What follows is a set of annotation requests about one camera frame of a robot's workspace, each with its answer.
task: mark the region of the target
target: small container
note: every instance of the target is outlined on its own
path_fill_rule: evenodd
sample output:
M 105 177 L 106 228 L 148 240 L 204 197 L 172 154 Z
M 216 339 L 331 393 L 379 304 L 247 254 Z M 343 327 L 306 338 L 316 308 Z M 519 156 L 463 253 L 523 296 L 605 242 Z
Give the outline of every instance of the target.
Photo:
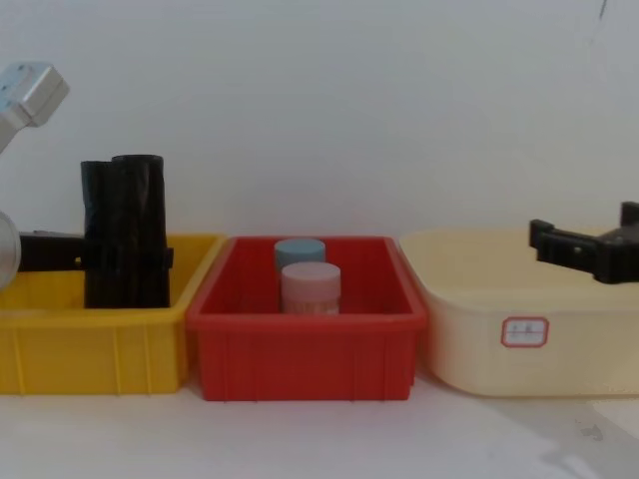
M 338 314 L 341 271 L 328 262 L 297 262 L 282 269 L 282 312 Z
M 305 261 L 326 261 L 326 245 L 323 241 L 312 238 L 293 238 L 283 239 L 276 243 L 276 268 L 278 271 L 289 264 Z

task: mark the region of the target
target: red-bordered label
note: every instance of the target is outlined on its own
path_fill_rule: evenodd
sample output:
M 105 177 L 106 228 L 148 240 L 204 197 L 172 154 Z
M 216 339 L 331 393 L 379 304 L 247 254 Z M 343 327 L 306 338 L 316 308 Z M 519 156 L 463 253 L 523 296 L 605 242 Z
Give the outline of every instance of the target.
M 501 326 L 501 344 L 506 347 L 542 347 L 548 342 L 550 323 L 545 317 L 511 316 Z

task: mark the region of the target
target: plastic bin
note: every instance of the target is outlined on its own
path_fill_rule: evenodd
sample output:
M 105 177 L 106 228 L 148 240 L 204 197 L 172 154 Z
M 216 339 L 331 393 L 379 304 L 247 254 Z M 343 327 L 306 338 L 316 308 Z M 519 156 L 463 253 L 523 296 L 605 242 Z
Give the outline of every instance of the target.
M 0 393 L 168 393 L 188 364 L 183 319 L 221 236 L 174 236 L 171 307 L 84 309 L 84 274 L 24 272 L 0 293 Z
M 391 239 L 320 238 L 341 268 L 341 313 L 279 313 L 274 245 L 236 238 L 187 315 L 204 398 L 406 399 L 426 312 Z
M 502 229 L 401 239 L 430 310 L 427 368 L 483 396 L 639 395 L 639 283 L 539 262 L 528 241 Z

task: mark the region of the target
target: pink lid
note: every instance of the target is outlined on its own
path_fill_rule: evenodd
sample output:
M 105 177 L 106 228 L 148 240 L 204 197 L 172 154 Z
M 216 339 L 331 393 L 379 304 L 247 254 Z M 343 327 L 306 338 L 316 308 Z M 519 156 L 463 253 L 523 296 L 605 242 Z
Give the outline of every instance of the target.
M 339 299 L 341 271 L 328 262 L 296 262 L 282 269 L 282 297 L 299 302 Z

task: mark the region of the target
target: blue-lidded jar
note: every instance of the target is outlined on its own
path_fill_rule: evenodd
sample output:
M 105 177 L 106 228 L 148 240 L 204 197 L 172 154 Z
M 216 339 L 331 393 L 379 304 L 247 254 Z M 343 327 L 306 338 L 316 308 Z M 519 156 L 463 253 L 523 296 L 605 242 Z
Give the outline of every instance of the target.
M 326 245 L 319 239 L 294 238 L 283 239 L 276 243 L 276 268 L 282 268 L 296 262 L 325 262 Z

